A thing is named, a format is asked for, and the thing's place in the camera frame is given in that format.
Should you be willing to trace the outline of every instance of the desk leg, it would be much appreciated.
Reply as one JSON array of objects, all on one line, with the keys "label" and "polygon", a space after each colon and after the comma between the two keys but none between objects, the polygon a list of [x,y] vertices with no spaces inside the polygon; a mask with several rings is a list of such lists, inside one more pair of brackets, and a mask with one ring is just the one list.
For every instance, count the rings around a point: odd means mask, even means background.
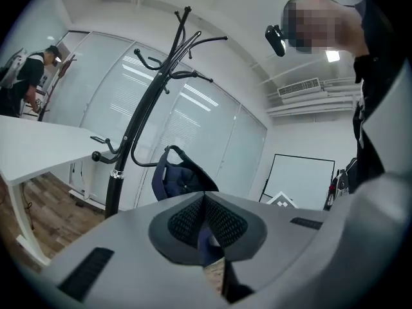
[{"label": "desk leg", "polygon": [[80,199],[85,201],[86,203],[97,207],[98,209],[102,209],[103,211],[106,209],[104,205],[101,203],[91,199],[91,188],[93,185],[93,180],[95,178],[95,170],[96,170],[97,163],[94,162],[92,159],[85,159],[83,160],[83,181],[84,181],[84,193],[80,194],[75,190],[70,190],[69,193]]},{"label": "desk leg", "polygon": [[22,235],[17,237],[17,242],[42,266],[50,264],[50,259],[46,257],[33,234],[32,228],[28,221],[26,212],[24,211],[23,199],[21,196],[20,184],[8,187],[10,199],[12,201],[13,210],[17,222],[20,226]]},{"label": "desk leg", "polygon": [[91,186],[95,177],[96,162],[92,159],[83,160],[84,199],[90,199]]}]

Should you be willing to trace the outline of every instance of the ceiling light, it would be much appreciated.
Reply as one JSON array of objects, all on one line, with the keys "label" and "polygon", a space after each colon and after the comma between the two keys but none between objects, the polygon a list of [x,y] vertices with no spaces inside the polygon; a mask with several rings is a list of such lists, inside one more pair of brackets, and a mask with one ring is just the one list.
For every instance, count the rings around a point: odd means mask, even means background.
[{"label": "ceiling light", "polygon": [[327,50],[326,56],[329,62],[336,62],[341,59],[341,57],[339,56],[339,52],[337,50]]},{"label": "ceiling light", "polygon": [[149,79],[149,80],[153,80],[153,79],[154,79],[152,76],[150,76],[150,75],[148,75],[148,74],[146,74],[146,73],[140,72],[140,71],[138,71],[138,70],[136,70],[136,69],[133,69],[133,68],[131,68],[130,66],[127,66],[127,65],[124,65],[124,64],[122,64],[122,66],[123,66],[123,68],[124,68],[125,70],[130,71],[130,72],[133,72],[133,73],[136,73],[137,75],[141,75],[141,76],[144,77],[144,78],[147,78],[147,79]]},{"label": "ceiling light", "polygon": [[140,62],[139,60],[134,59],[130,56],[123,57],[123,61],[126,61],[126,62],[131,63],[131,64],[136,64],[136,65],[139,65],[139,66],[144,66],[142,62]]},{"label": "ceiling light", "polygon": [[122,107],[120,107],[120,106],[118,106],[118,105],[116,105],[116,104],[113,104],[113,103],[110,104],[110,108],[111,108],[112,110],[115,110],[115,111],[117,111],[117,112],[120,112],[120,113],[123,114],[123,115],[126,115],[129,120],[130,120],[131,117],[132,117],[132,114],[131,114],[128,110],[123,109]]},{"label": "ceiling light", "polygon": [[190,90],[191,92],[195,93],[196,95],[200,96],[202,99],[206,100],[207,102],[209,102],[210,104],[214,105],[214,106],[218,106],[219,104],[217,104],[215,101],[213,101],[212,99],[210,99],[209,97],[207,97],[206,95],[203,95],[202,93],[200,93],[200,91],[195,90],[192,86],[189,86],[188,84],[185,84],[185,88]]},{"label": "ceiling light", "polygon": [[130,77],[129,75],[126,75],[126,74],[124,74],[124,73],[122,73],[122,74],[123,74],[123,76],[125,76],[125,77],[128,78],[128,79],[130,79],[130,80],[132,80],[132,81],[135,81],[135,82],[138,82],[138,83],[141,84],[142,86],[149,87],[149,85],[148,85],[148,84],[145,84],[143,81],[137,80],[136,78]]},{"label": "ceiling light", "polygon": [[185,93],[180,93],[180,96],[183,96],[184,98],[187,98],[191,102],[195,103],[197,106],[201,107],[202,109],[205,109],[207,112],[210,111],[210,109],[207,106],[204,106],[202,103],[198,102],[194,98],[191,98],[190,96],[186,95]]},{"label": "ceiling light", "polygon": [[195,122],[194,120],[190,119],[187,115],[184,115],[182,112],[178,111],[178,110],[174,110],[175,112],[177,112],[181,117],[187,119],[187,121],[191,122],[192,124],[201,127],[201,125],[199,125],[197,122]]}]

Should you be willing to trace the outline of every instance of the backpack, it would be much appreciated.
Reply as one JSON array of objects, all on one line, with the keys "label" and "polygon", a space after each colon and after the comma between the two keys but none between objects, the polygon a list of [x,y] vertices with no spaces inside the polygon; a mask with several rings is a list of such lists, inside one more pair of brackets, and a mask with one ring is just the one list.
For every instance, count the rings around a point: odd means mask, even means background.
[{"label": "backpack", "polygon": [[332,207],[335,200],[340,196],[352,194],[356,189],[356,174],[357,174],[357,158],[352,158],[345,169],[337,171],[336,177],[332,180],[326,202],[323,209],[328,211]]},{"label": "backpack", "polygon": [[24,79],[17,80],[17,76],[27,59],[37,59],[44,62],[41,56],[31,56],[27,53],[27,50],[21,48],[15,53],[6,63],[6,65],[0,70],[0,87],[10,89],[17,82]]}]

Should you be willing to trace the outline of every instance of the frosted glass wall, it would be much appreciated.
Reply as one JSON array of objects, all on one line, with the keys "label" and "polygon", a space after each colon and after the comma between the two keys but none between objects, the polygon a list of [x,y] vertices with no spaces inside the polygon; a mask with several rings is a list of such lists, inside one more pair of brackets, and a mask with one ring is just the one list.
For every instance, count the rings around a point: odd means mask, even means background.
[{"label": "frosted glass wall", "polygon": [[[136,42],[91,33],[75,49],[75,61],[56,87],[47,121],[85,127],[120,143],[140,99],[156,72],[133,53],[163,61],[166,56]],[[179,65],[176,71],[190,70]],[[222,192],[247,197],[258,166],[266,129],[241,104],[215,84],[201,79],[170,80],[145,125],[135,156],[155,162],[168,145],[178,145],[215,180]],[[170,162],[179,162],[173,152]],[[113,165],[97,164],[93,199],[105,204]],[[120,209],[153,203],[154,168],[129,157]],[[59,169],[59,178],[78,191],[84,188],[81,163]]]}]

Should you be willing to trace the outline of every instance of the black jacket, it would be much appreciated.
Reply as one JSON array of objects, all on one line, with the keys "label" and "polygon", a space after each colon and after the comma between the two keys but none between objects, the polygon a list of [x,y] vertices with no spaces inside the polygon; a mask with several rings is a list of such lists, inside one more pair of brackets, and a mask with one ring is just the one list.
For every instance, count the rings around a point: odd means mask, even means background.
[{"label": "black jacket", "polygon": [[[43,53],[34,53],[30,56],[33,55],[40,55],[44,58]],[[43,62],[38,59],[27,58],[17,76],[17,80],[21,81],[14,84],[11,89],[0,89],[0,114],[2,114],[2,111],[9,111],[10,113],[3,114],[13,114],[14,117],[18,116],[20,114],[21,100],[27,94],[29,86],[37,87],[43,73]]]},{"label": "black jacket", "polygon": [[355,83],[362,83],[363,106],[358,104],[353,116],[353,130],[358,142],[357,186],[384,172],[376,150],[362,131],[366,121],[382,102],[396,79],[405,59],[399,42],[385,15],[372,0],[355,5],[362,16],[362,27],[369,55],[357,57],[353,64]]}]

